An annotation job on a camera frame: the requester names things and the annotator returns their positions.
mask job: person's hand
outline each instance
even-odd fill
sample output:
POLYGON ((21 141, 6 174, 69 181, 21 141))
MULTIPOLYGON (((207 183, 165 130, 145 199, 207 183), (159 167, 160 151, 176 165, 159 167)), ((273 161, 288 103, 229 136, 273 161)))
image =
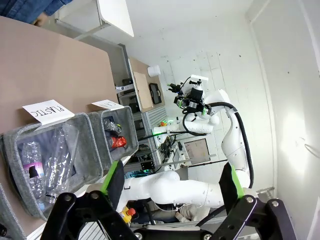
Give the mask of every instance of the person's hand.
POLYGON ((37 27, 42 27, 48 20, 48 15, 42 12, 34 21, 33 25, 37 27))

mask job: black cable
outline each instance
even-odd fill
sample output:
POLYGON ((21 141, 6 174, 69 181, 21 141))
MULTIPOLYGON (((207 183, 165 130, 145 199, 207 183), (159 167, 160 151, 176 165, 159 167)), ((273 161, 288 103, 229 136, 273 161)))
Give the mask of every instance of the black cable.
POLYGON ((144 205, 144 207, 146 209, 146 212, 148 213, 151 225, 156 225, 154 217, 152 216, 149 204, 147 203, 147 201, 145 199, 142 201, 142 203, 143 203, 143 205, 144 205))
POLYGON ((176 134, 176 135, 173 135, 174 136, 174 140, 173 140, 173 142, 171 143, 171 145, 170 145, 170 148, 172 149, 172 146, 175 144, 175 142, 177 141, 177 135, 178 134, 176 134))
POLYGON ((217 163, 221 163, 221 162, 227 162, 228 160, 220 160, 220 161, 212 161, 212 162, 207 162, 207 163, 202 163, 202 164, 197 164, 197 165, 191 165, 188 166, 188 168, 193 168, 193 167, 198 167, 198 166, 204 166, 204 165, 208 165, 208 164, 217 164, 217 163))
MULTIPOLYGON (((164 132, 157 133, 155 135, 145 136, 145 137, 142 137, 142 138, 138 139, 138 141, 146 140, 146 139, 153 138, 153 137, 156 137, 156 136, 159 136, 159 135, 162 135, 162 134, 167 134, 167 133, 168 132, 164 131, 164 132)), ((187 134, 188 132, 186 132, 186 131, 171 131, 170 133, 178 135, 178 134, 187 134)))
POLYGON ((184 83, 182 84, 182 86, 181 86, 181 88, 180 88, 179 94, 181 93, 182 88, 184 87, 184 85, 186 84, 186 82, 188 81, 188 79, 190 79, 190 78, 191 78, 191 76, 188 77, 188 78, 184 81, 184 83))
POLYGON ((209 213, 208 216, 206 216, 204 219, 202 219, 200 222, 197 223, 197 225, 195 225, 196 227, 201 227, 203 224, 205 224, 206 222, 208 222, 210 219, 214 218, 215 216, 217 216, 219 213, 221 213, 223 210, 225 210, 225 205, 222 205, 221 207, 217 208, 216 210, 214 210, 213 212, 209 213))
POLYGON ((162 134, 167 134, 167 132, 164 131, 164 132, 161 132, 161 133, 157 133, 155 135, 145 136, 145 137, 142 137, 142 138, 138 139, 138 141, 142 141, 142 140, 146 140, 146 139, 149 139, 149 138, 153 138, 153 137, 156 137, 156 136, 159 136, 159 135, 162 135, 162 134))
MULTIPOLYGON (((218 107, 218 106, 224 106, 230 109, 234 109, 235 111, 237 111, 237 109, 230 103, 227 102, 214 102, 214 103, 210 103, 209 104, 210 107, 218 107)), ((250 148, 249 148, 249 143, 248 143, 248 139, 247 139, 247 135, 246 135, 246 131, 245 131, 245 126, 244 123, 240 117, 240 114, 238 112, 236 112, 235 114, 236 119, 239 122, 239 128, 241 130, 241 134, 242 134, 242 138, 243 138, 243 143, 244 143, 244 147, 245 147, 245 154, 246 154, 246 160, 248 163, 248 168, 249 168, 249 174, 250 174, 250 185, 249 188, 252 188, 252 185, 254 184, 254 168, 252 165, 252 159, 251 159, 251 154, 250 154, 250 148)), ((206 216, 204 219, 202 219, 200 222, 198 222, 198 224, 196 225, 197 227, 202 226, 203 224, 205 224, 207 221, 209 221, 210 219, 214 218, 216 215, 218 215, 219 213, 221 213, 224 209, 226 209, 226 207, 224 205, 222 205, 221 207, 217 208, 216 210, 214 210, 213 212, 209 213, 208 216, 206 216)))
POLYGON ((197 133, 197 132, 189 131, 189 129, 186 127, 186 124, 185 124, 187 115, 188 115, 188 111, 184 114, 184 117, 183 117, 183 119, 182 119, 182 125, 183 125, 185 131, 186 131, 188 134, 191 134, 191 135, 196 136, 196 137, 198 137, 198 136, 206 136, 206 135, 207 135, 206 133, 197 133))
MULTIPOLYGON (((238 111, 232 104, 227 103, 227 102, 214 102, 214 103, 210 103, 209 104, 210 107, 218 107, 218 106, 224 106, 230 109, 234 109, 235 111, 238 111)), ((239 128, 241 130, 241 134, 242 134, 242 138, 243 138, 243 143, 244 143, 244 148, 245 148, 245 154, 246 154, 246 160, 248 162, 248 168, 249 168, 249 174, 250 174, 250 185, 249 188, 251 189, 253 184, 254 184, 254 167, 252 164, 252 159, 251 159, 251 154, 250 154, 250 148, 249 148, 249 143, 248 143, 248 139, 247 139, 247 135, 246 135, 246 131, 245 131, 245 126, 244 123, 241 119, 241 116, 238 112, 236 112, 235 114, 236 119, 239 122, 239 128)))
POLYGON ((194 122, 195 120, 197 120, 197 115, 194 114, 194 119, 191 122, 194 122))
POLYGON ((142 171, 142 170, 140 170, 140 172, 142 172, 142 173, 144 173, 144 174, 147 174, 147 175, 152 175, 152 174, 156 174, 161 168, 162 168, 162 166, 159 167, 159 169, 158 169, 157 171, 154 171, 153 173, 147 173, 147 172, 144 172, 144 171, 142 171))
POLYGON ((160 145, 156 150, 154 150, 154 151, 152 151, 152 152, 149 152, 149 153, 146 153, 146 154, 144 154, 144 155, 138 156, 137 158, 142 158, 142 157, 147 156, 147 155, 149 155, 149 154, 153 154, 153 153, 155 153, 156 151, 158 151, 160 148, 161 148, 161 145, 160 145))

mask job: red bottle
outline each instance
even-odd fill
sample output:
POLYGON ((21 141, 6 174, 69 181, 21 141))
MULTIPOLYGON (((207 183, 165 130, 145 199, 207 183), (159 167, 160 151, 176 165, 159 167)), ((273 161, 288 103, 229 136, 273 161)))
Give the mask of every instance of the red bottle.
POLYGON ((127 140, 124 136, 107 136, 106 141, 109 149, 121 148, 127 144, 127 140))

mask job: paper label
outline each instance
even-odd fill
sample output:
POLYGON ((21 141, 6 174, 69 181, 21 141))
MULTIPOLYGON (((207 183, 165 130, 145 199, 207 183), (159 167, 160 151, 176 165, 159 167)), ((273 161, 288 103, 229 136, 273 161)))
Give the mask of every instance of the paper label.
POLYGON ((23 108, 37 119, 41 125, 53 125, 64 122, 75 116, 74 113, 66 109, 55 100, 43 101, 23 108))
POLYGON ((23 170, 24 173, 29 176, 29 169, 34 166, 36 172, 38 173, 39 176, 44 176, 44 169, 42 167, 42 163, 41 162, 33 162, 33 163, 29 163, 26 165, 23 165, 23 170))
POLYGON ((120 105, 118 103, 115 103, 113 101, 110 101, 108 99, 103 100, 103 101, 96 101, 96 102, 93 102, 92 104, 96 105, 96 106, 99 106, 101 108, 110 109, 110 110, 117 110, 117 109, 124 108, 124 106, 122 106, 122 105, 120 105))

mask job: pink label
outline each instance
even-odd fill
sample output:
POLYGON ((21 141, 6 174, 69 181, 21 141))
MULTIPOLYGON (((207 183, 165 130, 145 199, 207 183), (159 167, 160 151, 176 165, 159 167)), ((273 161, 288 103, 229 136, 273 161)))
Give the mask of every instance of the pink label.
POLYGON ((35 170, 39 174, 39 176, 44 176, 44 169, 42 167, 42 162, 33 162, 27 165, 23 165, 24 173, 29 175, 29 168, 31 168, 32 166, 35 167, 35 170))

